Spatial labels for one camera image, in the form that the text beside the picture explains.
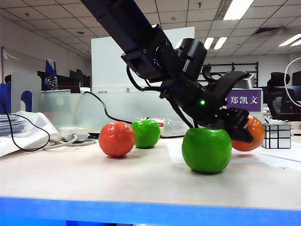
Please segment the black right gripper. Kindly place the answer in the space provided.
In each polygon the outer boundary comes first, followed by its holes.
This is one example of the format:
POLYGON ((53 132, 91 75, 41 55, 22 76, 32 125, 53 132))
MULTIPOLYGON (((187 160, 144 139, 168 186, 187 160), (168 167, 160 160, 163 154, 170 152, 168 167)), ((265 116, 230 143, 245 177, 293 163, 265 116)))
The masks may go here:
POLYGON ((232 140, 251 143, 253 136, 248 129, 249 112, 241 108, 221 108, 217 111, 216 129, 229 129, 232 140))

